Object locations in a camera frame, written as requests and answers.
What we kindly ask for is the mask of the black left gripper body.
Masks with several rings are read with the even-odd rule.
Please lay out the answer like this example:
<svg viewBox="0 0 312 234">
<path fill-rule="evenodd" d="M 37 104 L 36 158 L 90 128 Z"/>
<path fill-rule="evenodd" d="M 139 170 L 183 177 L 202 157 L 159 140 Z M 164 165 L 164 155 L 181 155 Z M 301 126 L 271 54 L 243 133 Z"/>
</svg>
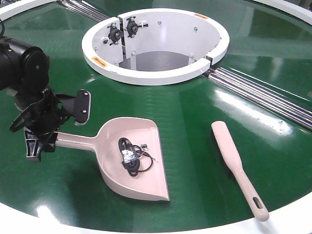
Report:
<svg viewBox="0 0 312 234">
<path fill-rule="evenodd" d="M 38 93 L 18 92 L 14 101 L 20 114 L 9 127 L 12 132 L 25 127 L 39 137 L 59 129 L 74 115 L 75 97 L 57 94 L 50 86 Z"/>
</svg>

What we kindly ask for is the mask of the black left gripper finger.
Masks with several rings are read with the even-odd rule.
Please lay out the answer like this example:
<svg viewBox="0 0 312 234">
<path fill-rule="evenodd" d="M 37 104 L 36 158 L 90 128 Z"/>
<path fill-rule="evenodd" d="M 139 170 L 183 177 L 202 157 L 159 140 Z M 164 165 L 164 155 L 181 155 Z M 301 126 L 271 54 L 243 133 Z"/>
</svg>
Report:
<svg viewBox="0 0 312 234">
<path fill-rule="evenodd" d="M 37 136 L 29 129 L 24 129 L 26 158 L 31 162 L 41 162 L 41 153 L 52 153 L 56 148 L 57 133 L 51 132 Z"/>
</svg>

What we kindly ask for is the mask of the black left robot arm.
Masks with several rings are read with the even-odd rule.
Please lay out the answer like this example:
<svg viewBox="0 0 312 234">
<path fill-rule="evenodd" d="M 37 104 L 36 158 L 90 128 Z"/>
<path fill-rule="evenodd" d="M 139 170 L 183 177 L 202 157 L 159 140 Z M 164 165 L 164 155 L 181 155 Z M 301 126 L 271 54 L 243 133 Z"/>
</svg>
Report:
<svg viewBox="0 0 312 234">
<path fill-rule="evenodd" d="M 10 37 L 0 38 L 0 88 L 14 97 L 19 115 L 9 129 L 24 131 L 26 157 L 40 162 L 55 150 L 56 130 L 72 113 L 49 86 L 50 59 L 39 47 Z"/>
</svg>

